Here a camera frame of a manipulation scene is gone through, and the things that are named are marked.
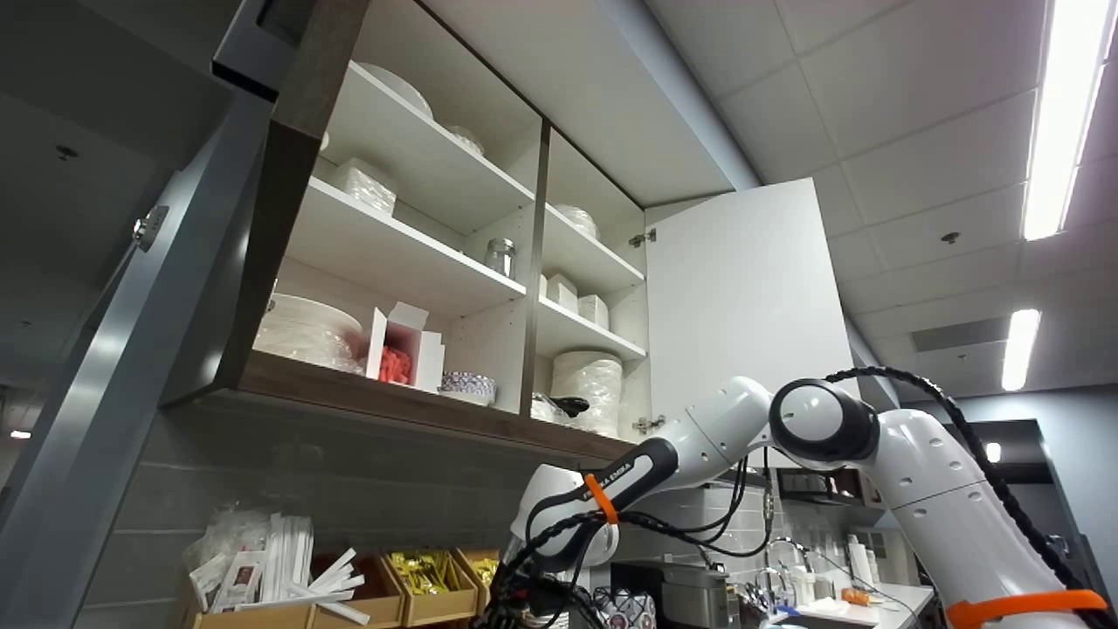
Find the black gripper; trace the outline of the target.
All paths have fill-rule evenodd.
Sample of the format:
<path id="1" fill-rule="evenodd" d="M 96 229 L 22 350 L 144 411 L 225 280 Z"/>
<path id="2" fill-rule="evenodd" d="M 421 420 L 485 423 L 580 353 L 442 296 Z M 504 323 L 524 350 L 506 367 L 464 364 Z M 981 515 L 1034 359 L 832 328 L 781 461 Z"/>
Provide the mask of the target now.
<path id="1" fill-rule="evenodd" d="M 570 629 L 603 629 L 591 590 L 571 577 L 500 567 L 471 629 L 557 629 L 557 619 L 570 619 Z"/>

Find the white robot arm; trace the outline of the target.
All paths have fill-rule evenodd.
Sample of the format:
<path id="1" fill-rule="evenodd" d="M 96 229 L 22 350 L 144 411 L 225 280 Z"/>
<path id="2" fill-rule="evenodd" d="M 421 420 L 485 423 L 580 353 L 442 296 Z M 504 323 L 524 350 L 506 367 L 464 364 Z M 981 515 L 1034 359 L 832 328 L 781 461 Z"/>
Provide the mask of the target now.
<path id="1" fill-rule="evenodd" d="M 948 604 L 950 629 L 1114 629 L 1107 597 L 1069 572 L 992 479 L 943 387 L 879 367 L 879 379 L 927 387 L 953 430 L 921 411 L 873 411 L 846 394 L 847 376 L 797 379 L 775 394 L 729 379 L 597 473 L 539 464 L 477 629 L 539 629 L 583 604 L 577 572 L 613 556 L 623 522 L 691 542 L 685 527 L 637 515 L 637 505 L 729 473 L 758 435 L 786 459 L 856 464 L 873 482 Z"/>

